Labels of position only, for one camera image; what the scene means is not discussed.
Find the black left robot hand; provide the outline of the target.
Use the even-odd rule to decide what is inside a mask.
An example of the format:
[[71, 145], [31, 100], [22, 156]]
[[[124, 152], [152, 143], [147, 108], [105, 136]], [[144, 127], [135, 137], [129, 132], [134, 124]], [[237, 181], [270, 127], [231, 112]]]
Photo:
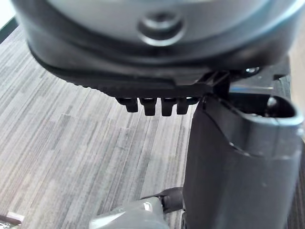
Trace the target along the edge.
[[196, 105], [182, 187], [120, 206], [91, 229], [284, 229], [304, 148], [301, 111], [266, 83], [290, 73], [302, 0], [14, 0], [35, 60], [130, 113]]

